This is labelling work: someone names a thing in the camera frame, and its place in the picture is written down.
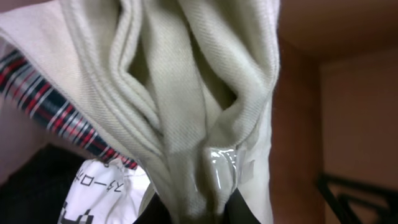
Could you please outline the clear plastic storage container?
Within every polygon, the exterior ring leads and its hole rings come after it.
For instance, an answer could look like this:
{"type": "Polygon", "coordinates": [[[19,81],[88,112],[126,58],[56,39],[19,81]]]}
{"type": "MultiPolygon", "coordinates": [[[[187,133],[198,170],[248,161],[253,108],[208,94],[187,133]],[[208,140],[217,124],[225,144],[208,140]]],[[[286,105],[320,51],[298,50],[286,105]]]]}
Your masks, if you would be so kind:
{"type": "Polygon", "coordinates": [[[1,183],[48,143],[46,132],[1,91],[1,183]]]}

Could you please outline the plaid cloth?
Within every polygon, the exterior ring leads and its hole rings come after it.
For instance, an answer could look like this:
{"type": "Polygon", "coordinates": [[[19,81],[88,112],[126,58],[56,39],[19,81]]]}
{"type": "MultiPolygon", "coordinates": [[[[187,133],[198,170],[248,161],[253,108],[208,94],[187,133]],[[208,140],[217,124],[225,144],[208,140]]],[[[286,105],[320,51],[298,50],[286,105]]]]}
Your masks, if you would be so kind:
{"type": "Polygon", "coordinates": [[[1,96],[47,131],[90,152],[102,161],[138,163],[111,147],[97,130],[17,49],[1,57],[1,96]]]}

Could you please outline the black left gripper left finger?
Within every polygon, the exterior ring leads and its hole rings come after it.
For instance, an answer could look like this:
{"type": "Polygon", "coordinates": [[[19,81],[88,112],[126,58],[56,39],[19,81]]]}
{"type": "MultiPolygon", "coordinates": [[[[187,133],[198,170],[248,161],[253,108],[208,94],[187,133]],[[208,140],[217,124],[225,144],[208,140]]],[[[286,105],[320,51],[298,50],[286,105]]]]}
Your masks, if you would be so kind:
{"type": "Polygon", "coordinates": [[[169,211],[157,194],[154,194],[134,224],[171,224],[169,211]]]}

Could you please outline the white printed package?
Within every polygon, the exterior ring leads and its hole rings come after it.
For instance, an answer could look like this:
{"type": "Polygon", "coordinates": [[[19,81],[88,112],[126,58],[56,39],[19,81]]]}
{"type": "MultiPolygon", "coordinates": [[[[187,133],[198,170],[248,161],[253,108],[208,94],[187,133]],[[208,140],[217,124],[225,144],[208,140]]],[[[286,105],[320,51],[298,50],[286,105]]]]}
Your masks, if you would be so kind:
{"type": "Polygon", "coordinates": [[[58,224],[132,224],[149,184],[142,168],[128,169],[120,159],[86,160],[72,182],[58,224]]]}

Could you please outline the black cloth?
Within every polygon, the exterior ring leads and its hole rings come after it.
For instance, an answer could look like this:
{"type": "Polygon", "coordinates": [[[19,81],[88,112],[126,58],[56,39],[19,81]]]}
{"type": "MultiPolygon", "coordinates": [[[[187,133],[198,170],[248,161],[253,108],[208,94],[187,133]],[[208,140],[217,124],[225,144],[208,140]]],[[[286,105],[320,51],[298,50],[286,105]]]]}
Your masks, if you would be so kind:
{"type": "Polygon", "coordinates": [[[47,145],[1,186],[1,224],[56,224],[83,156],[47,145]]]}

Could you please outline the cream cloth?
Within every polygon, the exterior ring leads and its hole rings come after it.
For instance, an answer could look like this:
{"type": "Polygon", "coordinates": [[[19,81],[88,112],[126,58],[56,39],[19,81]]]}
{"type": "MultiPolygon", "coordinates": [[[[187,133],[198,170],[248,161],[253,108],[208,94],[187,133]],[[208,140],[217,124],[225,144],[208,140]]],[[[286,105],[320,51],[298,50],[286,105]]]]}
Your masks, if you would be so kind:
{"type": "Polygon", "coordinates": [[[175,223],[218,223],[238,189],[269,193],[279,1],[49,1],[1,14],[19,50],[115,150],[175,223]]]}

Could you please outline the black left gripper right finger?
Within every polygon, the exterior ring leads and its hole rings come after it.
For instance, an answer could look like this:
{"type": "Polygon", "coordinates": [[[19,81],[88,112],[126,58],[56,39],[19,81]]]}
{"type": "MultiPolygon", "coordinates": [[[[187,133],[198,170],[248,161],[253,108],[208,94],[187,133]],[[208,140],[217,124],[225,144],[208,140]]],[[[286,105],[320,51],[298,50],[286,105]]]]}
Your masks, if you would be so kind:
{"type": "Polygon", "coordinates": [[[260,224],[238,189],[232,193],[225,205],[223,224],[260,224]]]}

